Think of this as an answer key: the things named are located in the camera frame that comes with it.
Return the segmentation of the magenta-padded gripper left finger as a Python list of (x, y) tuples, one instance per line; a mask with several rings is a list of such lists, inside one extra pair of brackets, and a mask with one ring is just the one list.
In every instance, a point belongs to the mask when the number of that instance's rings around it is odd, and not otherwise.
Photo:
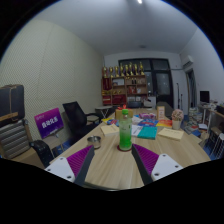
[(46, 171), (82, 186), (93, 157), (94, 147), (87, 146), (68, 158), (59, 157), (46, 168)]

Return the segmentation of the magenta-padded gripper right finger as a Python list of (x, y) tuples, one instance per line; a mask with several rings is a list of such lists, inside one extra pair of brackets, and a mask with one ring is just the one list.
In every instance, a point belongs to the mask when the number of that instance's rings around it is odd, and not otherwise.
[(158, 155), (137, 144), (132, 145), (132, 155), (145, 185), (182, 169), (182, 166), (167, 154)]

